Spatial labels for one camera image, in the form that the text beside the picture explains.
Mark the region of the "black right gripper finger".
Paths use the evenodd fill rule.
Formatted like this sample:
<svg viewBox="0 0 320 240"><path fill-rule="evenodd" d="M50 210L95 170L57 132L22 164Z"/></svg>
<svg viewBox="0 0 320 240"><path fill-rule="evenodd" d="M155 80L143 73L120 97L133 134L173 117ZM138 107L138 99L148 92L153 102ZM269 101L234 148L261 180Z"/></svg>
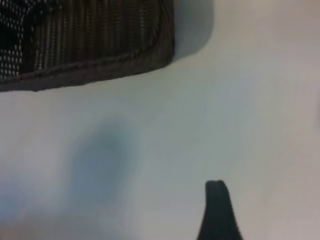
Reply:
<svg viewBox="0 0 320 240"><path fill-rule="evenodd" d="M205 209L198 240L242 240L231 197L222 180L205 183Z"/></svg>

